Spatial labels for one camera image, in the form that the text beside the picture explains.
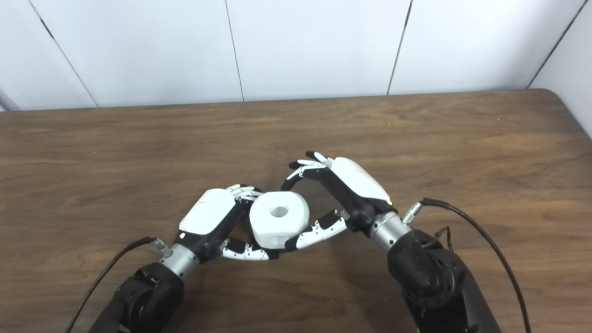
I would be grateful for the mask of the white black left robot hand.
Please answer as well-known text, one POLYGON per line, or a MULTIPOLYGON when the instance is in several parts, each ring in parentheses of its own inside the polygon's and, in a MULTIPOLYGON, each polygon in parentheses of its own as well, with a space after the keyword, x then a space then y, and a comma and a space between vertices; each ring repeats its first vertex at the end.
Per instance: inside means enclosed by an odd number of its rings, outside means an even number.
POLYGON ((244 184, 207 190, 180 221, 173 243, 191 251, 200 264, 218 257, 250 261, 279 259, 275 250, 230 237, 261 195, 260 189, 244 184))

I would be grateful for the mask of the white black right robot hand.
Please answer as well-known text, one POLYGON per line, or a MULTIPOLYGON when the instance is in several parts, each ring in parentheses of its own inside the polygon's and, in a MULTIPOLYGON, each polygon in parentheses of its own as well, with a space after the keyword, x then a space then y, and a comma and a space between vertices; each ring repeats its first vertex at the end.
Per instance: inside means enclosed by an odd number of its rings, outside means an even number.
POLYGON ((325 157, 311 150, 305 156, 307 160, 296 160, 288 165, 293 172, 283 182, 281 191, 290 191, 302 179, 319 181, 346 210, 350 217, 347 226, 367 237, 377 218, 397 213, 385 189, 353 160, 325 157))

